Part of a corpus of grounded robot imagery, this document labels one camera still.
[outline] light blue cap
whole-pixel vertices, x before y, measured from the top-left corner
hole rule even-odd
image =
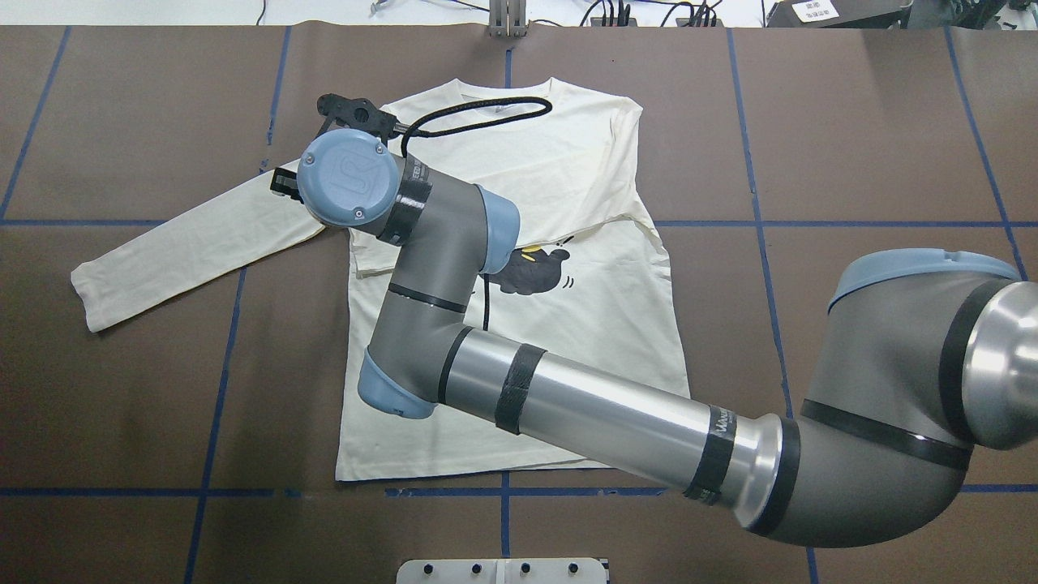
[[[435,404],[419,398],[390,380],[382,368],[375,364],[367,350],[364,350],[364,363],[360,366],[357,393],[364,404],[375,410],[412,420],[429,418],[436,408]]]
[[[972,251],[945,251],[929,247],[876,251],[851,261],[840,276],[829,310],[840,299],[866,285],[895,277],[938,271],[976,271],[1009,279],[1019,279],[1016,268],[988,255]]]
[[[342,227],[374,221],[389,210],[400,169],[375,136],[344,128],[326,132],[299,159],[299,196],[319,221]]]
[[[480,273],[497,273],[509,263],[519,240],[519,208],[508,198],[475,186],[487,211],[487,257]]]

